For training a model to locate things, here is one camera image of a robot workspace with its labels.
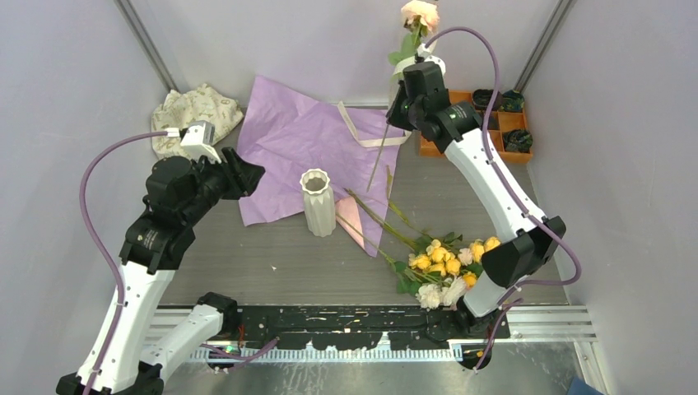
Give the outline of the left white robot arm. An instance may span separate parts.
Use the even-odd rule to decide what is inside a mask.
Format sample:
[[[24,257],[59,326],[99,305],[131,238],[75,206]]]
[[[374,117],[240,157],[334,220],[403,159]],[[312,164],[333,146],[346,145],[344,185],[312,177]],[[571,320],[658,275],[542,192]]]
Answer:
[[[146,209],[128,228],[119,253],[121,283],[113,304],[91,353],[77,372],[58,381],[58,394],[161,394],[201,344],[237,334],[237,302],[208,292],[182,323],[155,345],[145,345],[161,297],[195,240],[194,226],[219,201],[253,194],[265,174],[263,166],[241,159],[231,147],[222,154],[220,163],[171,156],[153,165]]]

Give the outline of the yellow rose flower spray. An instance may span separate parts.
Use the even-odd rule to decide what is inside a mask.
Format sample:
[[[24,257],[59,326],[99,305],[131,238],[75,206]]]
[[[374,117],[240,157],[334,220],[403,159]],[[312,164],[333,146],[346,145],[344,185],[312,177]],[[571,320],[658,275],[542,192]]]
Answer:
[[[416,233],[415,237],[405,235],[381,218],[353,190],[347,188],[345,192],[357,204],[359,213],[366,214],[382,231],[407,246],[408,254],[405,258],[393,258],[379,247],[378,241],[369,238],[358,226],[352,225],[347,216],[337,215],[342,225],[347,225],[350,230],[358,233],[361,240],[377,249],[397,277],[399,294],[415,295],[420,287],[428,285],[442,289],[452,285],[457,279],[465,281],[465,286],[469,289],[476,284],[477,279],[484,272],[482,266],[484,254],[501,245],[501,240],[496,236],[475,239],[470,243],[466,242],[461,234],[454,232],[440,237],[433,236],[428,230],[415,227],[393,201],[388,200],[387,208],[397,215],[405,226]]]

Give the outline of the purple pink wrapping paper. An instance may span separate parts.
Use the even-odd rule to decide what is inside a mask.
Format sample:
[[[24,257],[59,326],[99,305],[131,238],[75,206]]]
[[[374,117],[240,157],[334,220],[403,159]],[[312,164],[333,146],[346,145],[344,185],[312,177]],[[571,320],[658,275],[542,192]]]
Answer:
[[[354,110],[361,131],[378,132],[382,109]],[[364,148],[354,141],[336,105],[313,99],[266,77],[254,80],[237,142],[237,153],[266,173],[256,191],[240,200],[244,225],[271,223],[304,210],[301,175],[325,171],[340,201],[353,190],[381,218],[387,208],[388,175],[395,172],[399,146]]]

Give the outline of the peach rose flower stem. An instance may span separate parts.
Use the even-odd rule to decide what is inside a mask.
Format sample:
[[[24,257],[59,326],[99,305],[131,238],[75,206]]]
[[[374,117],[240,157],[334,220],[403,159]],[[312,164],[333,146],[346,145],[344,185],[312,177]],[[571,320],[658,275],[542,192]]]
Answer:
[[[407,30],[398,51],[388,55],[393,73],[389,80],[388,108],[398,95],[403,69],[415,63],[417,49],[424,39],[433,36],[439,28],[440,15],[437,1],[409,1],[401,8],[401,21]]]

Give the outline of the pink white flower spray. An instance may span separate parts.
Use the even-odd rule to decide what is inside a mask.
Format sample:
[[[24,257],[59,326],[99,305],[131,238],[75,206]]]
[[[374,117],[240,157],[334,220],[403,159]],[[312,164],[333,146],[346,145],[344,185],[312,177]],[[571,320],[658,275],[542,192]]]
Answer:
[[[471,249],[453,253],[443,246],[431,246],[424,253],[409,255],[406,262],[381,255],[397,277],[396,291],[413,296],[427,310],[455,306],[482,273],[480,256]]]

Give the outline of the cream printed ribbon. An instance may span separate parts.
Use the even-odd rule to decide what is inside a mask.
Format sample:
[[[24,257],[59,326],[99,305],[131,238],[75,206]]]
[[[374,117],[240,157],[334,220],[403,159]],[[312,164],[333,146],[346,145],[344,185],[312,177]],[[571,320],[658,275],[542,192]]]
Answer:
[[[397,63],[389,79],[388,104],[392,105],[397,97],[399,82],[403,80],[403,70],[415,63],[414,57],[405,58]],[[401,146],[412,136],[412,130],[397,130],[396,135],[392,135],[393,128],[385,122],[379,122],[378,132],[361,131],[353,119],[354,110],[350,111],[342,101],[336,104],[338,113],[346,124],[348,132],[356,143],[364,148],[380,148],[381,146]]]

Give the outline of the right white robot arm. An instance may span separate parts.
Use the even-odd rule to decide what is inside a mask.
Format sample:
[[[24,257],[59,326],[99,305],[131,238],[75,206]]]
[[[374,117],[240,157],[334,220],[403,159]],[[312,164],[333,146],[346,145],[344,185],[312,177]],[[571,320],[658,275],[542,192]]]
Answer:
[[[418,131],[470,183],[500,239],[482,257],[482,274],[457,303],[458,330],[479,337],[508,291],[547,263],[566,232],[559,217],[549,217],[521,189],[483,128],[482,116],[467,101],[452,103],[442,67],[421,61],[402,71],[389,109],[389,125]]]

